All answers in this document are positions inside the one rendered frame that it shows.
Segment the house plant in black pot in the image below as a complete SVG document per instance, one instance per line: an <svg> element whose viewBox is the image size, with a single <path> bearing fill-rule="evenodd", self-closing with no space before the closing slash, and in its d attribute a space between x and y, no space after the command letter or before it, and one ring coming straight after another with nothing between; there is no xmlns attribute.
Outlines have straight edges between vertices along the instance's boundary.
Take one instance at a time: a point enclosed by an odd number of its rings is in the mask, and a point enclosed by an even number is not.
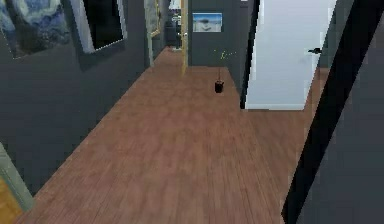
<svg viewBox="0 0 384 224"><path fill-rule="evenodd" d="M214 52L217 54L220 67L218 68L218 77L214 84L214 89L216 93L222 93L224 90L224 80L222 79L222 72L224 68L226 67L225 61L228 60L230 57L236 54L235 51L227 52L226 50L219 51L214 50Z"/></svg>

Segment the yellow wooden room door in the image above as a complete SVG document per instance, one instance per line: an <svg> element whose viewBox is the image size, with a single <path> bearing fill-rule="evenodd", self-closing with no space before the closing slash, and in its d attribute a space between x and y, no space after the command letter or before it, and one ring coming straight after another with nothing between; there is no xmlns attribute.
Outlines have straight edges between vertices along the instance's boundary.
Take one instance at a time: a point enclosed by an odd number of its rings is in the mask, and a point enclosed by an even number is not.
<svg viewBox="0 0 384 224"><path fill-rule="evenodd" d="M181 0L182 76L188 67L188 0Z"/></svg>

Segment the small blue landscape picture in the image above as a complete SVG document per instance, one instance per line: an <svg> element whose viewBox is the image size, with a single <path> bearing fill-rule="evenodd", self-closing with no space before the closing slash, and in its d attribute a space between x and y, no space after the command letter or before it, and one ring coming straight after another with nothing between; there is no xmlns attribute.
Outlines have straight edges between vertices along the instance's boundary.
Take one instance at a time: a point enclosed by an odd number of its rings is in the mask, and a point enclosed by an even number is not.
<svg viewBox="0 0 384 224"><path fill-rule="evenodd" d="M221 13L193 13L193 31L219 33L222 31L223 15Z"/></svg>

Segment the white room door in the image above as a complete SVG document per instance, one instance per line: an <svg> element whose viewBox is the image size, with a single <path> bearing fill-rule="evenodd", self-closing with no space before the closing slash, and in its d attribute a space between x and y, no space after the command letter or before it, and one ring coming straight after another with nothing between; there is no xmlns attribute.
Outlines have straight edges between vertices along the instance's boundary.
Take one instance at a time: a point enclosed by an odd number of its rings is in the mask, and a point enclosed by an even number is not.
<svg viewBox="0 0 384 224"><path fill-rule="evenodd" d="M260 0L247 109L302 110L337 0Z"/></svg>

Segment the blue swirl framed painting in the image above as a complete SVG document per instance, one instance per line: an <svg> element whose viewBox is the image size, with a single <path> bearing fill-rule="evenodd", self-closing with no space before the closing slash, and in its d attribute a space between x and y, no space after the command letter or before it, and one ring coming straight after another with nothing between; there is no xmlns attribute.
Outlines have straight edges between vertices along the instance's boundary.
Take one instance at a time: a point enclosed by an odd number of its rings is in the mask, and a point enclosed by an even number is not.
<svg viewBox="0 0 384 224"><path fill-rule="evenodd" d="M14 59L70 41L61 0L0 0L0 31Z"/></svg>

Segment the gold framed wall picture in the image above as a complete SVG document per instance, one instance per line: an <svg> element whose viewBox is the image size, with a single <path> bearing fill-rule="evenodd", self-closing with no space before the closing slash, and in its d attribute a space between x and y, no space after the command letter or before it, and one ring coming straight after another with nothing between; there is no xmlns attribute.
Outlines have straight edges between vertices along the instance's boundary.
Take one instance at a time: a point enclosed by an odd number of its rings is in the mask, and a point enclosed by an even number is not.
<svg viewBox="0 0 384 224"><path fill-rule="evenodd" d="M160 32L159 0L144 0L147 32L156 36Z"/></svg>

